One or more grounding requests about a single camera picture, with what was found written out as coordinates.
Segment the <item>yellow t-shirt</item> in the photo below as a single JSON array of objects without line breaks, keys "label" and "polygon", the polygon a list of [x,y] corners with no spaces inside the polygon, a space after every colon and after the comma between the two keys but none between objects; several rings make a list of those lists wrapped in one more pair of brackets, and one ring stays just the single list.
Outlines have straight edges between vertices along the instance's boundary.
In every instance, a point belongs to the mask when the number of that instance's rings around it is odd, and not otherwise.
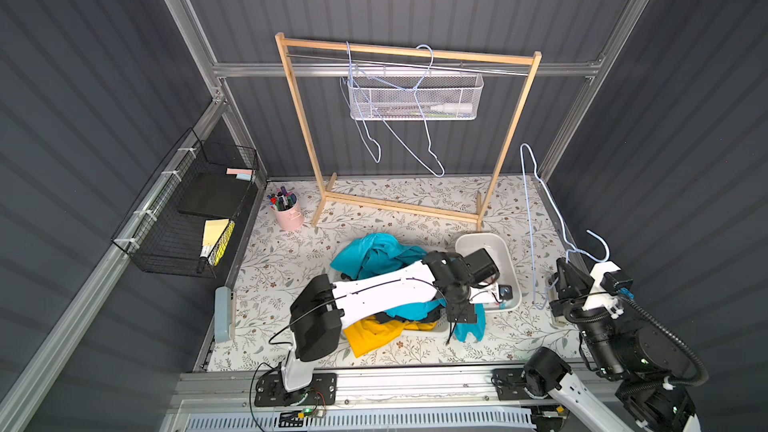
[{"label": "yellow t-shirt", "polygon": [[397,339],[404,331],[432,331],[436,322],[414,322],[390,320],[379,322],[375,317],[367,317],[343,330],[344,335],[356,358],[386,346]]}]

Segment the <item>blue wire hanger yellow shirt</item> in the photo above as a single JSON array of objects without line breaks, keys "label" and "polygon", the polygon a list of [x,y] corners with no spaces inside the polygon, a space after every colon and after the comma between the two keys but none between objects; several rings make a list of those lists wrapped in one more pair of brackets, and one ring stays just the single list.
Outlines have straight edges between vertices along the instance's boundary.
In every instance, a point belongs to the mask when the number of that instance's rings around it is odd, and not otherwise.
[{"label": "blue wire hanger yellow shirt", "polygon": [[340,80],[340,83],[347,89],[345,101],[350,111],[350,115],[355,122],[359,138],[367,151],[370,158],[375,164],[379,164],[382,156],[382,149],[380,143],[371,135],[368,128],[365,114],[362,110],[362,104],[360,103],[356,91],[359,89],[358,83],[355,79],[354,72],[357,70],[357,66],[353,63],[351,45],[349,42],[345,43],[345,52],[347,57],[347,75]]}]

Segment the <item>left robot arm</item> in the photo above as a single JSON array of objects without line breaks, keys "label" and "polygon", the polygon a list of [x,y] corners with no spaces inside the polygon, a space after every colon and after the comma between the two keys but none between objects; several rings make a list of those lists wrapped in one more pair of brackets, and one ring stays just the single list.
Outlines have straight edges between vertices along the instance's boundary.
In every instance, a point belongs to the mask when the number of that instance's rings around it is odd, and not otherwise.
[{"label": "left robot arm", "polygon": [[308,389],[317,362],[337,349],[342,331],[376,313],[435,301],[449,321],[476,323],[477,304],[499,305],[515,297],[499,278],[498,266],[484,249],[466,256],[430,252],[397,271],[358,281],[317,276],[290,306],[285,329],[291,333],[291,348],[280,367],[281,385],[288,393]]}]

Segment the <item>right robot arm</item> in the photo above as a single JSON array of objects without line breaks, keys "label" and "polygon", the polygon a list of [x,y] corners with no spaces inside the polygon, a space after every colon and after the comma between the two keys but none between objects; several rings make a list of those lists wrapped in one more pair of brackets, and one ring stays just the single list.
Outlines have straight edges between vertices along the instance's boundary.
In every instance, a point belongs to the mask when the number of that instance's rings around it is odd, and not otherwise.
[{"label": "right robot arm", "polygon": [[584,365],[618,383],[616,398],[631,425],[601,402],[556,352],[539,348],[522,377],[534,399],[551,398],[592,431],[699,431],[702,426],[689,388],[707,382],[703,361],[674,332],[641,307],[632,279],[615,263],[590,272],[560,258],[550,283],[554,316],[575,325]]}]

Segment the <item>teal t-shirt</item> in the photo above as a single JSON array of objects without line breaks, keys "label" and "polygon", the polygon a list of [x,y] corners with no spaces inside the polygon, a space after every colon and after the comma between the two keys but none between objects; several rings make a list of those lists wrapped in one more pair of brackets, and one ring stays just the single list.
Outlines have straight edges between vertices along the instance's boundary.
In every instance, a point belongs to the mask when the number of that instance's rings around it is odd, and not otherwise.
[{"label": "teal t-shirt", "polygon": [[[331,262],[331,268],[341,274],[344,280],[363,280],[395,272],[420,261],[427,252],[419,246],[403,245],[386,233],[369,234],[352,241]],[[436,322],[440,309],[445,306],[443,299],[430,302],[404,304],[377,312],[379,322],[390,320]]]}]

